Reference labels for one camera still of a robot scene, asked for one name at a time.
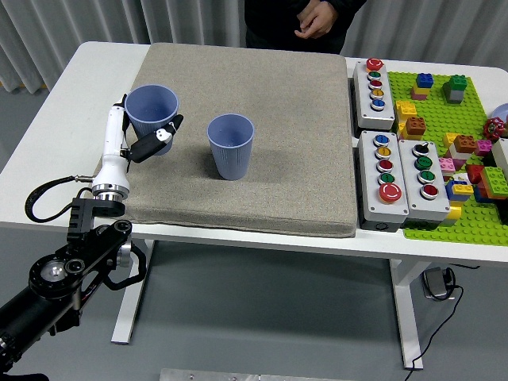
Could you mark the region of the person's hand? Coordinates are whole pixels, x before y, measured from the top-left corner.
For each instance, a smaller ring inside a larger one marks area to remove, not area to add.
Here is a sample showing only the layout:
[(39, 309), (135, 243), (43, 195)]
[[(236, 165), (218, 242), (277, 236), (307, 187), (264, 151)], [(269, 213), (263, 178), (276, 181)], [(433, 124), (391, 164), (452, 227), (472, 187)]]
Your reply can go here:
[(302, 39), (317, 39), (327, 34), (338, 18), (338, 13), (327, 1), (309, 1), (297, 15), (299, 30), (294, 33)]

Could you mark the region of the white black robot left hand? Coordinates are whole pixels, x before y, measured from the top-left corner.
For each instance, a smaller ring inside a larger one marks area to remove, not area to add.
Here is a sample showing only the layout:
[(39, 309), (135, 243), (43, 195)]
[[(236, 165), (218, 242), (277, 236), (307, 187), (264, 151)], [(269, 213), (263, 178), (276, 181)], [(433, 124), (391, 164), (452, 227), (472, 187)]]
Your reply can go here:
[(126, 97), (125, 94), (123, 99), (115, 103), (109, 111), (102, 168), (92, 183), (92, 190), (95, 194), (113, 191), (123, 194), (123, 198), (127, 198), (129, 182), (126, 173), (129, 162), (141, 163), (164, 149), (172, 142), (183, 122), (183, 116), (176, 114), (170, 118), (168, 123), (159, 127), (155, 132), (145, 135), (129, 147), (125, 138), (125, 132), (130, 123), (125, 111)]

